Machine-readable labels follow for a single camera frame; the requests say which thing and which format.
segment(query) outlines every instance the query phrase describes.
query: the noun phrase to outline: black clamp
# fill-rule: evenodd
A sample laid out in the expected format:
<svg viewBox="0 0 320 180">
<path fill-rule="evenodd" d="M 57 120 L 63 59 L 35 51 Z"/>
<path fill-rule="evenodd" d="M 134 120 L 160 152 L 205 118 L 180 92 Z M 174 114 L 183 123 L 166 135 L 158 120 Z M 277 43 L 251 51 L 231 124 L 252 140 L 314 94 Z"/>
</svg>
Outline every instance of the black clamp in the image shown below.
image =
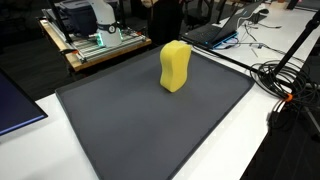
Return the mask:
<svg viewBox="0 0 320 180">
<path fill-rule="evenodd" d="M 60 53 L 61 55 L 66 55 L 66 54 L 69 54 L 69 53 L 78 54 L 79 51 L 76 50 L 76 49 L 64 49 L 64 50 L 59 51 L 59 53 Z"/>
<path fill-rule="evenodd" d="M 98 29 L 103 30 L 103 31 L 108 31 L 110 34 L 113 34 L 116 32 L 117 27 L 119 26 L 117 22 L 114 22 L 112 24 L 99 24 Z"/>
</svg>

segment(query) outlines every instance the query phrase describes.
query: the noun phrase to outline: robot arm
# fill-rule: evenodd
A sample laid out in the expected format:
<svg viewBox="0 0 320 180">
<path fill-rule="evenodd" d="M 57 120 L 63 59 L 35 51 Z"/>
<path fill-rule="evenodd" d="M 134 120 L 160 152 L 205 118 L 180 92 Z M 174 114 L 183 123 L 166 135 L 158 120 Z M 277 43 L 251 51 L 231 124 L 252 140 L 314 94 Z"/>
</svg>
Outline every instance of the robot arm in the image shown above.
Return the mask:
<svg viewBox="0 0 320 180">
<path fill-rule="evenodd" d="M 120 29 L 112 7 L 104 0 L 87 0 L 93 8 L 98 25 L 98 45 L 114 47 L 121 44 Z"/>
</svg>

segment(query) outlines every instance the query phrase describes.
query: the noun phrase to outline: yellow sponge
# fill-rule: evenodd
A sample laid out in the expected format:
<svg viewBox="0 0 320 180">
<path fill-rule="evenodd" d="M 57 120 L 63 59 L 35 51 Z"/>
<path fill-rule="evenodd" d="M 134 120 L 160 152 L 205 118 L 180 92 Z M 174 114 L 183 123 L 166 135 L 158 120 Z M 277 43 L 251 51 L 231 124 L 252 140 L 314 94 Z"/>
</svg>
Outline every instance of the yellow sponge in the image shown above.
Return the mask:
<svg viewBox="0 0 320 180">
<path fill-rule="evenodd" d="M 171 41 L 160 52 L 162 74 L 160 84 L 170 92 L 176 92 L 187 81 L 191 46 Z"/>
</svg>

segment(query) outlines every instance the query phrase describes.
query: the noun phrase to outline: white table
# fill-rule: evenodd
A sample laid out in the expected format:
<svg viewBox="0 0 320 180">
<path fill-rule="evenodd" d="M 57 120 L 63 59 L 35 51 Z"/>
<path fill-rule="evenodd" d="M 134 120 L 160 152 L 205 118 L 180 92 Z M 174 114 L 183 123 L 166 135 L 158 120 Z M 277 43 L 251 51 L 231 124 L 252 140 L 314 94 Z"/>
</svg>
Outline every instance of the white table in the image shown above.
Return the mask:
<svg viewBox="0 0 320 180">
<path fill-rule="evenodd" d="M 273 30 L 260 27 L 252 34 L 260 42 L 286 51 L 312 16 L 313 13 L 308 11 L 270 9 L 269 17 L 261 23 L 282 25 L 283 28 Z M 243 32 L 244 29 L 240 28 L 240 36 Z M 320 29 L 317 29 L 296 56 L 306 59 L 319 35 Z M 247 65 L 263 61 L 256 58 L 247 45 L 219 52 Z M 211 59 L 248 73 L 225 60 Z M 268 131 L 267 115 L 277 101 L 256 85 L 253 86 L 174 179 L 239 179 Z M 56 96 L 50 95 L 37 103 L 49 115 L 48 118 L 0 137 L 0 179 L 98 179 Z"/>
</svg>

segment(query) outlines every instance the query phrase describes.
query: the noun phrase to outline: mat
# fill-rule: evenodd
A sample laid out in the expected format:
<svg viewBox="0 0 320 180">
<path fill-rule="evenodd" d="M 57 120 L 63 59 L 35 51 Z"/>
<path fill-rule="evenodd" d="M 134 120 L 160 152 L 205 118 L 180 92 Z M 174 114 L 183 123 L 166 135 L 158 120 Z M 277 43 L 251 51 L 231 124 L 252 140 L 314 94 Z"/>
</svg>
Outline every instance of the mat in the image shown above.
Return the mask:
<svg viewBox="0 0 320 180">
<path fill-rule="evenodd" d="M 253 85 L 193 53 L 186 84 L 170 93 L 159 57 L 154 49 L 56 90 L 100 179 L 172 178 Z"/>
</svg>

